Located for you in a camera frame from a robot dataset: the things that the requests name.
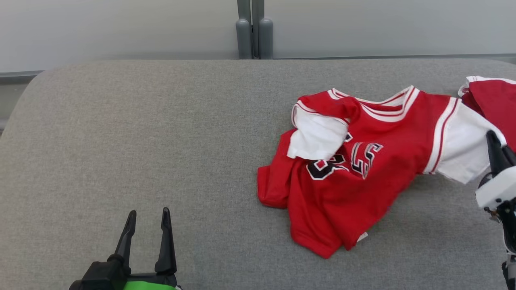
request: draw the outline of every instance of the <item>green part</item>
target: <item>green part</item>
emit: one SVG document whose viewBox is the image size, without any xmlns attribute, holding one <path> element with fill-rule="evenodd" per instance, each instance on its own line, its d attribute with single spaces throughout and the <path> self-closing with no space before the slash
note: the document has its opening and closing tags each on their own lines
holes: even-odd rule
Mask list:
<svg viewBox="0 0 516 290">
<path fill-rule="evenodd" d="M 124 290 L 175 290 L 169 285 L 154 284 L 143 281 L 132 281 L 125 284 Z"/>
</svg>

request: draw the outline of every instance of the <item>jersey number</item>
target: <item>jersey number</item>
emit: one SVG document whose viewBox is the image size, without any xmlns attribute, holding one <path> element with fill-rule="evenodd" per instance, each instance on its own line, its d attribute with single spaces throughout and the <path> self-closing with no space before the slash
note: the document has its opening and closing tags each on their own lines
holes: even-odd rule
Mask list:
<svg viewBox="0 0 516 290">
<path fill-rule="evenodd" d="M 362 142 L 357 142 L 351 150 L 351 169 L 359 173 L 363 179 L 367 177 L 369 170 L 373 166 L 375 153 L 378 153 L 383 146 L 378 143 L 369 143 L 364 151 L 360 150 Z M 337 154 L 329 160 L 312 160 L 307 164 L 308 172 L 314 180 L 323 180 L 336 170 L 346 170 L 344 166 L 346 160 L 343 155 Z"/>
</svg>

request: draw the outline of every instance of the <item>basketball jersey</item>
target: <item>basketball jersey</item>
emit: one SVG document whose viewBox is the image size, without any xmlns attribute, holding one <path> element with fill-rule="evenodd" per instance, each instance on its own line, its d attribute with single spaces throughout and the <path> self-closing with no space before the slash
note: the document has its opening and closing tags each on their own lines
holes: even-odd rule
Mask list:
<svg viewBox="0 0 516 290">
<path fill-rule="evenodd" d="M 516 148 L 516 82 L 506 78 L 468 76 L 459 89 L 462 102 L 497 126 L 509 147 Z"/>
<path fill-rule="evenodd" d="M 413 86 L 383 102 L 336 89 L 302 96 L 292 123 L 258 168 L 258 197 L 287 207 L 293 240 L 324 258 L 355 246 L 417 174 L 466 183 L 489 165 L 487 130 L 505 143 L 459 99 Z"/>
</svg>

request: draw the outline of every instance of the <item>gray post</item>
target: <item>gray post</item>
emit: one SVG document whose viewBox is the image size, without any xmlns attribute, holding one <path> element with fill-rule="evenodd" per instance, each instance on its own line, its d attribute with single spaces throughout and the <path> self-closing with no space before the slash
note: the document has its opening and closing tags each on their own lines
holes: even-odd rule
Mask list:
<svg viewBox="0 0 516 290">
<path fill-rule="evenodd" d="M 252 59 L 251 24 L 245 19 L 236 22 L 236 39 L 238 42 L 238 58 Z"/>
<path fill-rule="evenodd" d="M 238 21 L 236 22 L 236 38 L 240 59 L 252 59 L 251 4 L 249 0 L 237 0 Z"/>
<path fill-rule="evenodd" d="M 253 54 L 260 57 L 260 20 L 264 17 L 264 0 L 252 0 L 253 3 Z"/>
<path fill-rule="evenodd" d="M 272 59 L 272 20 L 260 19 L 260 59 Z"/>
</svg>

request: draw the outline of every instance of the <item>white sleeve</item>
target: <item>white sleeve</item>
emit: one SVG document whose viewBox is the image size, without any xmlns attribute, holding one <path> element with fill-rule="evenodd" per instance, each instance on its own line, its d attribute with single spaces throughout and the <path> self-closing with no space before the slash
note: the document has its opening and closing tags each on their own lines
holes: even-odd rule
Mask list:
<svg viewBox="0 0 516 290">
<path fill-rule="evenodd" d="M 436 166 L 440 174 L 467 183 L 489 166 L 486 133 L 493 130 L 502 146 L 507 144 L 502 132 L 462 102 L 445 125 L 441 156 Z"/>
<path fill-rule="evenodd" d="M 287 156 L 318 160 L 330 159 L 342 146 L 348 124 L 339 118 L 321 115 L 300 101 L 292 109 L 292 134 Z"/>
</svg>

